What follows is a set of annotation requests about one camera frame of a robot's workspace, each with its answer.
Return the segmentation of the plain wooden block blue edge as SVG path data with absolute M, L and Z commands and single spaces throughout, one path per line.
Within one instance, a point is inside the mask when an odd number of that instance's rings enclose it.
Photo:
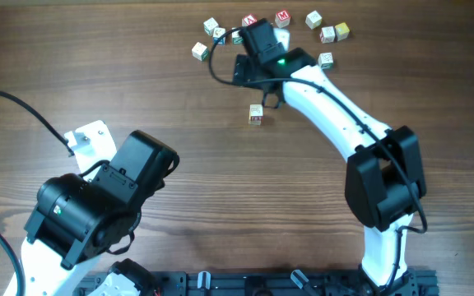
M 249 121 L 261 122 L 263 120 L 263 106 L 261 104 L 251 104 L 249 106 Z

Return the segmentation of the yellow topped wooden block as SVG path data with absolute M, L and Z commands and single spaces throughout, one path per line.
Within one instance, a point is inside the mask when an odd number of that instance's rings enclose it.
M 250 118 L 249 119 L 249 124 L 250 125 L 256 125 L 256 126 L 260 126 L 262 124 L 262 119 L 254 119 L 254 118 Z

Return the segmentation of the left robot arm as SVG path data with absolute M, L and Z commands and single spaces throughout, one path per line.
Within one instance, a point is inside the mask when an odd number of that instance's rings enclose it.
M 134 236 L 146 199 L 165 185 L 178 153 L 132 132 L 111 159 L 46 181 L 25 225 L 21 265 L 7 295 L 70 295 L 111 246 Z M 86 173 L 93 173 L 86 180 Z

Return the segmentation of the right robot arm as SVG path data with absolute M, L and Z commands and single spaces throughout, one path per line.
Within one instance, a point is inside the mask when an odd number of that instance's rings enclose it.
M 246 53 L 236 58 L 233 85 L 274 94 L 303 114 L 346 161 L 346 203 L 363 224 L 361 270 L 377 294 L 390 294 L 407 270 L 407 233 L 427 230 L 420 199 L 426 194 L 418 138 L 392 129 L 349 100 L 325 74 L 324 58 L 289 49 L 290 34 L 265 19 L 239 31 Z

